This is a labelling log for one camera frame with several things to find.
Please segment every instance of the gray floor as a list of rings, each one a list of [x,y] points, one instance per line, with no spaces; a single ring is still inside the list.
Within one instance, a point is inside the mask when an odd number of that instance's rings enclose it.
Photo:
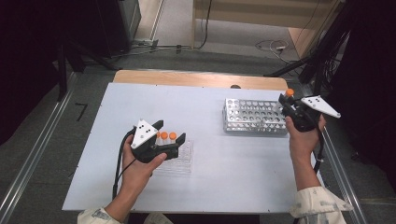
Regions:
[[[168,41],[172,39],[172,36],[168,36],[167,39],[166,33],[161,32],[163,27],[159,25],[157,38],[162,41],[162,44],[174,44]],[[259,39],[290,39],[285,35],[284,30],[277,29],[275,31],[273,27],[266,28],[268,29],[262,29],[267,30],[266,33],[270,35],[258,34]],[[164,30],[167,30],[167,33],[181,34],[181,32],[170,31],[168,28]],[[230,37],[232,48],[226,48],[227,51],[214,50],[215,39],[219,37],[213,37],[214,34],[210,34],[212,35],[209,35],[211,37],[208,38],[207,47],[212,45],[209,48],[211,50],[182,51],[180,54],[176,54],[174,50],[165,50],[129,55],[109,61],[124,69],[207,71],[247,76],[270,74],[285,66],[285,63],[271,52],[256,49],[253,44],[256,40],[250,42],[253,46],[250,44],[249,47],[243,48],[244,52],[241,52],[233,51],[233,49],[238,49],[237,45],[247,42],[240,42],[238,37]],[[186,38],[183,38],[175,44],[186,44],[183,41],[188,42]],[[216,46],[224,49],[223,44]],[[296,59],[293,53],[288,57],[289,60]],[[87,64],[88,67],[84,74],[78,74],[78,82],[68,105],[8,223],[76,223],[77,221],[78,213],[64,212],[62,205],[105,93],[106,85],[112,81],[115,75],[114,71],[108,71],[96,63],[87,62]],[[296,83],[295,75],[293,72],[285,74],[283,77],[291,87],[298,90],[300,86]],[[0,170],[5,171],[0,173],[0,194],[2,197],[5,196],[9,184],[21,169],[35,140],[44,128],[55,107],[57,96],[58,89],[55,87],[26,118],[13,137],[0,146]],[[76,104],[88,105],[79,121],[78,117],[81,115],[82,108]],[[328,118],[327,127],[340,160],[361,200],[368,223],[396,223],[396,216],[394,216],[396,213],[395,192],[390,187],[385,174],[372,164],[364,164],[350,159],[354,149],[349,145],[347,134],[339,120]],[[324,181],[330,190],[342,197],[332,175],[330,164],[323,163],[321,172],[325,176]],[[348,213],[345,213],[345,217],[347,223],[352,223]],[[291,222],[292,218],[288,214],[261,215],[261,223]]]

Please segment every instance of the white sleeve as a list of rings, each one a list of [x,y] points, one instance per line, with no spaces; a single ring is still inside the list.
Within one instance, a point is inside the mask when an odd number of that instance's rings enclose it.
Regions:
[[[104,208],[87,209],[78,214],[78,224],[121,224]]]
[[[295,200],[290,213],[300,219],[300,224],[344,224],[346,222],[341,211],[353,209],[352,205],[323,187],[302,189],[297,192]]]

